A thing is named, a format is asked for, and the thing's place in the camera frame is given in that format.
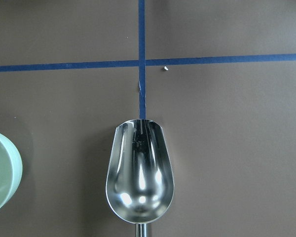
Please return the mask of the silver metal ice scoop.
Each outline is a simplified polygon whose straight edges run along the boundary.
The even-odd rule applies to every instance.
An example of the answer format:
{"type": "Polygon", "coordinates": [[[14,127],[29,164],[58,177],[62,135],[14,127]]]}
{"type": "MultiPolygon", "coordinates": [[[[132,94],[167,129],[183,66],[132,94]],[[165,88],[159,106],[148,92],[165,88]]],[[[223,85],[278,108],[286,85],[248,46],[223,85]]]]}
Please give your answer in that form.
{"type": "Polygon", "coordinates": [[[168,210],[174,190],[162,127],[149,119],[119,125],[106,179],[106,198],[115,215],[135,224],[137,237],[148,237],[148,225],[168,210]]]}

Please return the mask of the light green bowl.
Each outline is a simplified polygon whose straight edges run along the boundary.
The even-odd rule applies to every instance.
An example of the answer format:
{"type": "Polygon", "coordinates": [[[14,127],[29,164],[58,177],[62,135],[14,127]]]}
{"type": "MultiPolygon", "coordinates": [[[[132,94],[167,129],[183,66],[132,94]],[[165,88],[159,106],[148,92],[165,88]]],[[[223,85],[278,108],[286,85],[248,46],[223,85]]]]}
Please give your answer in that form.
{"type": "Polygon", "coordinates": [[[0,134],[0,209],[12,198],[19,187],[23,164],[16,146],[0,134]]]}

